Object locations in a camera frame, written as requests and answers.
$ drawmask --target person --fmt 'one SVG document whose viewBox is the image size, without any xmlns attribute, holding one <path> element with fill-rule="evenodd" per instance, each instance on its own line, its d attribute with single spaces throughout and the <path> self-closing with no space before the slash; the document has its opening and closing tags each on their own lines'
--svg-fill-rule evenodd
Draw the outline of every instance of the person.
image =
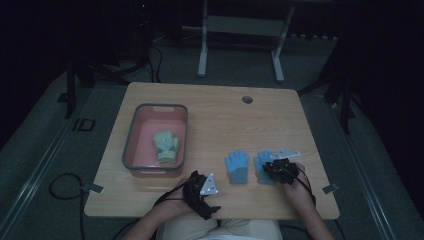
<svg viewBox="0 0 424 240">
<path fill-rule="evenodd" d="M 296 163 L 304 174 L 305 167 Z M 309 184 L 306 176 L 298 180 Z M 284 192 L 293 207 L 298 211 L 306 229 L 313 239 L 334 239 L 320 214 L 316 210 L 309 192 L 299 181 L 292 185 L 283 184 Z M 173 192 L 168 198 L 182 199 L 182 188 Z M 124 236 L 125 240 L 148 240 L 157 231 L 158 240 L 282 240 L 277 221 L 271 220 L 228 220 L 222 221 L 220 227 L 214 219 L 177 219 L 193 210 L 184 200 L 168 200 L 154 206 Z"/>
</svg>

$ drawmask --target white metal frame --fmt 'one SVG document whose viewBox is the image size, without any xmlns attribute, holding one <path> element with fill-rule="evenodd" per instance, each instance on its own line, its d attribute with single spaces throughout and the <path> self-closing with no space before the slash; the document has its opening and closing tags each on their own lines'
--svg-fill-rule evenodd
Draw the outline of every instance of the white metal frame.
<svg viewBox="0 0 424 240">
<path fill-rule="evenodd" d="M 207 34 L 208 32 L 226 32 L 262 36 L 279 37 L 279 42 L 275 50 L 271 51 L 274 65 L 275 77 L 278 82 L 284 81 L 283 70 L 281 69 L 280 55 L 289 30 L 290 21 L 293 16 L 294 7 L 290 10 L 283 21 L 224 17 L 208 15 L 208 0 L 204 0 L 203 6 L 203 27 L 202 27 L 202 49 L 200 51 L 199 69 L 197 75 L 206 75 L 206 63 L 208 58 Z"/>
</svg>

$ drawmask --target white pants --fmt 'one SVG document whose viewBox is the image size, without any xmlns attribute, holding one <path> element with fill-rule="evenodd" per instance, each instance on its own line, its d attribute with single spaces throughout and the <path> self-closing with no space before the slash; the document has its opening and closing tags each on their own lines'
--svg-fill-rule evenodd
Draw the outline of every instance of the white pants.
<svg viewBox="0 0 424 240">
<path fill-rule="evenodd" d="M 267 240 L 283 240 L 278 221 L 176 219 L 159 227 L 158 240 L 195 240 L 206 236 L 235 235 Z"/>
</svg>

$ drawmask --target dark background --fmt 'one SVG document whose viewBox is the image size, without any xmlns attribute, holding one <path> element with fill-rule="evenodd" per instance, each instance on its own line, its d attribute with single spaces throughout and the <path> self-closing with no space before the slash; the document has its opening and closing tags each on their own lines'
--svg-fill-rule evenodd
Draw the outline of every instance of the dark background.
<svg viewBox="0 0 424 240">
<path fill-rule="evenodd" d="M 234 1 L 240 14 L 278 17 L 275 8 Z M 353 75 L 353 89 L 370 117 L 398 173 L 424 215 L 422 90 L 424 79 L 424 1 L 296 2 L 289 32 L 339 38 L 331 56 L 334 71 Z M 212 8 L 228 10 L 219 1 Z M 149 38 L 146 26 L 157 25 L 176 41 L 181 26 L 201 26 L 202 1 L 31 1 L 0 2 L 0 109 L 3 146 L 47 86 L 65 71 L 71 57 L 99 63 L 137 60 L 146 49 L 129 39 Z"/>
</svg>

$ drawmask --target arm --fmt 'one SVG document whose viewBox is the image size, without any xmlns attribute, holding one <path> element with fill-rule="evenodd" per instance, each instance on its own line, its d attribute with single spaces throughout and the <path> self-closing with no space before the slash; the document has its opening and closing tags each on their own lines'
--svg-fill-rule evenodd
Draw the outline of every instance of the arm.
<svg viewBox="0 0 424 240">
<path fill-rule="evenodd" d="M 301 164 L 296 163 L 297 167 L 302 171 L 305 167 Z M 300 172 L 298 178 L 308 185 L 306 176 Z M 316 210 L 314 203 L 312 202 L 311 196 L 308 191 L 302 186 L 301 183 L 295 181 L 292 185 L 284 184 L 283 189 L 286 195 L 293 205 L 293 207 L 299 212 L 300 217 L 305 222 L 306 229 L 313 239 L 334 239 L 331 232 L 328 230 L 318 211 Z"/>
<path fill-rule="evenodd" d="M 185 181 L 186 179 L 182 179 L 177 186 Z M 165 200 L 153 207 L 125 235 L 124 239 L 149 240 L 161 224 L 192 211 L 184 200 L 181 200 L 183 198 L 182 188 L 173 192 L 168 198 L 178 200 Z"/>
</svg>

